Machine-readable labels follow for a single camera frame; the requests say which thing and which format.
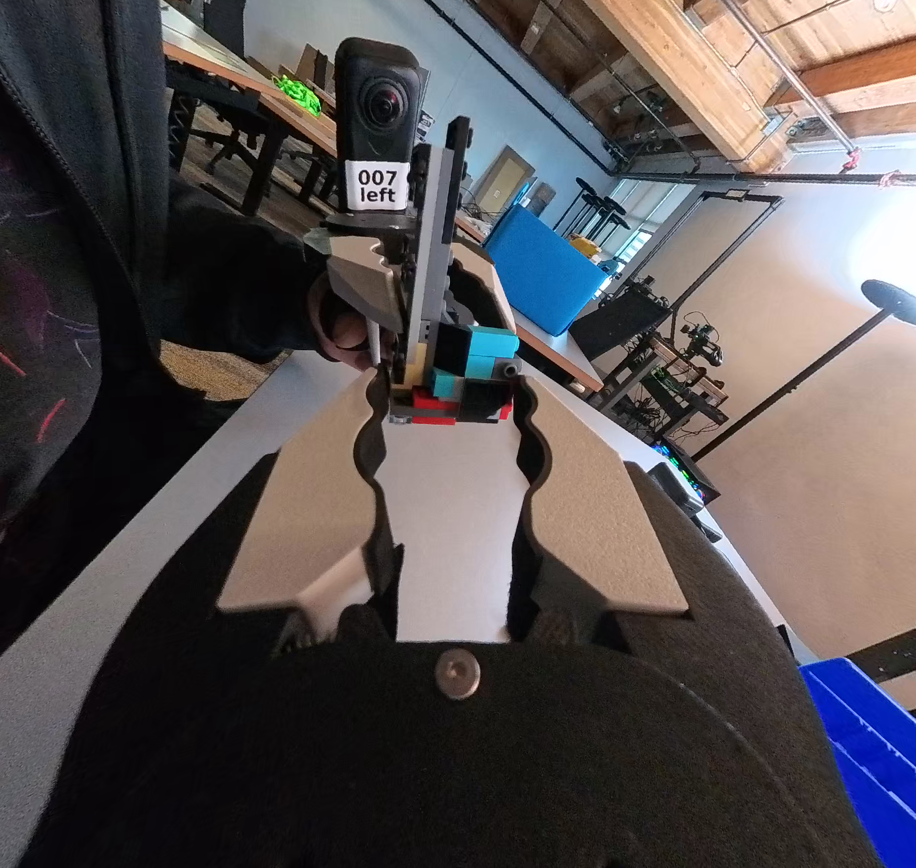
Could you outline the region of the black flat panel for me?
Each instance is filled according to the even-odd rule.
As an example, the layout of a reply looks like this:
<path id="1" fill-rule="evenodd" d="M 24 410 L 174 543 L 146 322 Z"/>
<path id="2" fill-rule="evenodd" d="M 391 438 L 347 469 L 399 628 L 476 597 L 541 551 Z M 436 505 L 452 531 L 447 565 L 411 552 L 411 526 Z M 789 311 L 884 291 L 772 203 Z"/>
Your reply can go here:
<path id="1" fill-rule="evenodd" d="M 568 332 L 585 358 L 592 361 L 658 327 L 670 314 L 667 298 L 640 283 L 601 301 L 594 311 L 570 324 Z"/>

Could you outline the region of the computer with rainbow lights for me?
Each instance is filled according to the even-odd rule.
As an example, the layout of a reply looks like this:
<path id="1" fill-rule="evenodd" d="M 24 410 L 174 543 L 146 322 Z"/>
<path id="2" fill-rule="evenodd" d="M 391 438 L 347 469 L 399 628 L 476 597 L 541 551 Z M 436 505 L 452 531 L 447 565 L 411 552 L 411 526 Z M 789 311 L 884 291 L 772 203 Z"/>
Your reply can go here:
<path id="1" fill-rule="evenodd" d="M 720 496 L 712 481 L 700 470 L 693 458 L 679 445 L 666 438 L 656 438 L 649 446 L 664 457 L 681 475 L 705 507 Z"/>

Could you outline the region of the black metal gantry frame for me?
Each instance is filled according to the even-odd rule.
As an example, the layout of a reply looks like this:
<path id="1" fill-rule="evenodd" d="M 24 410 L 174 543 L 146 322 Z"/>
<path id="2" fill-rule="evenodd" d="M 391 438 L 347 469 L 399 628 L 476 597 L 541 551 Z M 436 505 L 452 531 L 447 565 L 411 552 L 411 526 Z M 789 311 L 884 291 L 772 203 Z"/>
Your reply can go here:
<path id="1" fill-rule="evenodd" d="M 727 362 L 826 346 L 868 313 L 859 285 L 914 291 L 914 172 L 628 172 L 685 189 L 624 268 L 607 301 L 652 292 L 666 324 L 705 313 Z"/>

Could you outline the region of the black office chair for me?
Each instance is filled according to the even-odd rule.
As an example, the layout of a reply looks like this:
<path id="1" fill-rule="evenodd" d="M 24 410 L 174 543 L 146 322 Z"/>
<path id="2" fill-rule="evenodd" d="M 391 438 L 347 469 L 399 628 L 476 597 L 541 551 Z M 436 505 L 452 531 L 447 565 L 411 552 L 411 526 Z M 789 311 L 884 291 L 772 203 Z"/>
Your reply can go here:
<path id="1" fill-rule="evenodd" d="M 203 0 L 202 27 L 204 31 L 242 60 L 245 50 L 246 0 Z"/>

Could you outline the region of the person's left forearm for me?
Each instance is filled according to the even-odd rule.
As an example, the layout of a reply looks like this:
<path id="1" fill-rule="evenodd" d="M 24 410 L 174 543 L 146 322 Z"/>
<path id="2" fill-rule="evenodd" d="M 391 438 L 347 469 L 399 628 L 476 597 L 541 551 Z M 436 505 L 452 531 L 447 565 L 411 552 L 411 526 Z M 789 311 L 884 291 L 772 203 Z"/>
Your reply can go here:
<path id="1" fill-rule="evenodd" d="M 264 363 L 318 350 L 308 297 L 326 257 L 172 175 L 159 309 L 169 342 Z"/>

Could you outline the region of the multicolour toy brick model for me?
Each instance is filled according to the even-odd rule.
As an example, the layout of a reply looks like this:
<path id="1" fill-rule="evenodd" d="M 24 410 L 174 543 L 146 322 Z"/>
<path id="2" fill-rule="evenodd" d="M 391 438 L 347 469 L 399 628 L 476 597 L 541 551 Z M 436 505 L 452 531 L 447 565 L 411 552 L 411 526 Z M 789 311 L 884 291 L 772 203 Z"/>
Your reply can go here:
<path id="1" fill-rule="evenodd" d="M 400 261 L 407 327 L 388 372 L 390 421 L 399 424 L 495 425 L 510 417 L 520 376 L 520 338 L 476 324 L 450 291 L 451 245 L 473 139 L 469 118 L 452 119 L 443 147 L 418 145 L 414 202 L 421 215 L 406 233 Z"/>

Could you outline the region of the person's black jacket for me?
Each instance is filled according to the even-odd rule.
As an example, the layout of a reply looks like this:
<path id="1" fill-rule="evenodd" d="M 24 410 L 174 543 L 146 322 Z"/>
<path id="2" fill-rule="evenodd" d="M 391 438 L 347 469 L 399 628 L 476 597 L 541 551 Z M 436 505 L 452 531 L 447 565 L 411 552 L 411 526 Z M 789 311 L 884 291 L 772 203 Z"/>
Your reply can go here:
<path id="1" fill-rule="evenodd" d="M 227 419 L 160 359 L 156 0 L 2 0 L 2 651 Z"/>

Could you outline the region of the blue fabric box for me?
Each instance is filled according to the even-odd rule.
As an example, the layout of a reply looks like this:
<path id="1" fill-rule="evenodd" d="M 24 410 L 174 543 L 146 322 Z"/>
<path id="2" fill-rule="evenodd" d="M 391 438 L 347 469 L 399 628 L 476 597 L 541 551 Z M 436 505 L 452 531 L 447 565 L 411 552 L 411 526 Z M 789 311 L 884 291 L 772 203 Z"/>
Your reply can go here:
<path id="1" fill-rule="evenodd" d="M 510 305 L 552 336 L 568 330 L 608 279 L 587 256 L 521 205 L 498 220 L 483 247 Z"/>

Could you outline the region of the black device green light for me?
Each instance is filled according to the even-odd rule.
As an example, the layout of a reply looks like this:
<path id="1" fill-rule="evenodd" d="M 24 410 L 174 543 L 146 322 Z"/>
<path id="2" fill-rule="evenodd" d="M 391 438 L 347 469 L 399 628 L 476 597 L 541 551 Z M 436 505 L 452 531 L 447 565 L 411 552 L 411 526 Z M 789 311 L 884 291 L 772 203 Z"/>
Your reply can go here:
<path id="1" fill-rule="evenodd" d="M 688 345 L 684 350 L 686 360 L 700 357 L 714 368 L 720 368 L 724 364 L 725 356 L 719 343 L 718 330 L 704 313 L 687 313 L 681 333 L 688 339 Z"/>

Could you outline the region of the black metal equipment rack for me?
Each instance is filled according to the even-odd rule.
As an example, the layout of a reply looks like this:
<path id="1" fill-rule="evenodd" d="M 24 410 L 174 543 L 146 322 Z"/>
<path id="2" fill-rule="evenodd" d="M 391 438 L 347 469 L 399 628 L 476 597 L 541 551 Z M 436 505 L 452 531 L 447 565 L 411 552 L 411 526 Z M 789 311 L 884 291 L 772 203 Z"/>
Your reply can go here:
<path id="1" fill-rule="evenodd" d="M 623 347 L 624 357 L 604 377 L 601 391 L 587 398 L 592 407 L 649 440 L 701 435 L 728 423 L 725 384 L 713 377 L 719 368 L 700 357 L 686 360 L 686 347 L 679 349 L 658 331 Z"/>

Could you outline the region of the wooden-top desk black legs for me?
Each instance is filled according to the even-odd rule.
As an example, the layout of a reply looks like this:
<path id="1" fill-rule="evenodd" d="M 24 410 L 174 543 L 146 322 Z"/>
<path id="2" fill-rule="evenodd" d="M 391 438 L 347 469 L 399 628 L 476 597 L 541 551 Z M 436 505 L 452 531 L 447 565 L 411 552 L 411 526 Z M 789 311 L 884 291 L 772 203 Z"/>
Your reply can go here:
<path id="1" fill-rule="evenodd" d="M 250 179 L 241 202 L 228 204 L 252 217 L 265 199 L 283 143 L 288 139 L 310 143 L 314 153 L 336 156 L 335 125 L 296 104 L 272 80 L 229 51 L 201 27 L 159 2 L 167 87 L 173 92 L 168 113 L 169 158 L 178 169 L 184 158 L 197 103 L 228 106 L 254 115 L 265 124 L 258 154 L 246 152 Z"/>

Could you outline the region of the black round-top stands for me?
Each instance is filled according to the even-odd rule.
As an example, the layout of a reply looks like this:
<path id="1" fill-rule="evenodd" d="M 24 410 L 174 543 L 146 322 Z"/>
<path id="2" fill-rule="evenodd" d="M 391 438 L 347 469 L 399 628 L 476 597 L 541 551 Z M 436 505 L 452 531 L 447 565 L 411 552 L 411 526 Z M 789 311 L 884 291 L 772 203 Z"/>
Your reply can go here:
<path id="1" fill-rule="evenodd" d="M 553 225 L 553 231 L 567 239 L 579 236 L 603 242 L 616 229 L 632 230 L 622 205 L 609 196 L 598 195 L 581 177 L 576 177 L 575 182 L 578 193 Z"/>

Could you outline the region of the tan door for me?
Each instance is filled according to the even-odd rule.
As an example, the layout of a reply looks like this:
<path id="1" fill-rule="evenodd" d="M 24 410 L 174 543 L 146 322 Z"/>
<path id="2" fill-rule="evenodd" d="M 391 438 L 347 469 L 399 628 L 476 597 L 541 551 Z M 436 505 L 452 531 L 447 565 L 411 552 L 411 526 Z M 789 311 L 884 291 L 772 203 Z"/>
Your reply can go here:
<path id="1" fill-rule="evenodd" d="M 479 218 L 495 220 L 534 176 L 534 166 L 511 146 L 504 146 L 473 188 Z"/>

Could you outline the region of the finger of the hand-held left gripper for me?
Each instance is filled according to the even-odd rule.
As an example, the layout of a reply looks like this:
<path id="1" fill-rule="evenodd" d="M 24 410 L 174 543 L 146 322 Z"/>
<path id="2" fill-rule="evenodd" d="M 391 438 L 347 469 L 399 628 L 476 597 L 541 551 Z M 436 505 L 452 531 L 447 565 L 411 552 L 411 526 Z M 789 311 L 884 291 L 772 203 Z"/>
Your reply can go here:
<path id="1" fill-rule="evenodd" d="M 379 358 L 395 369 L 406 334 L 406 295 L 397 262 L 387 255 L 385 237 L 330 237 L 327 272 L 332 290 L 378 327 Z"/>
<path id="2" fill-rule="evenodd" d="M 470 312 L 476 324 L 517 333 L 495 265 L 482 249 L 463 241 L 453 242 L 448 275 L 453 299 Z"/>

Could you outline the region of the person's left hand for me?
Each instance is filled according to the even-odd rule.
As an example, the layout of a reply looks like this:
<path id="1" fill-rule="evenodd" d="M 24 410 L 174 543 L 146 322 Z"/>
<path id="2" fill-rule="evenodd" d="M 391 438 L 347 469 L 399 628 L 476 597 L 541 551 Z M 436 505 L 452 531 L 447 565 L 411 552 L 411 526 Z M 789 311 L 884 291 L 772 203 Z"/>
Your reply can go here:
<path id="1" fill-rule="evenodd" d="M 389 358 L 388 341 L 370 332 L 366 317 L 333 291 L 326 272 L 309 289 L 306 306 L 317 349 L 328 360 L 365 371 Z"/>

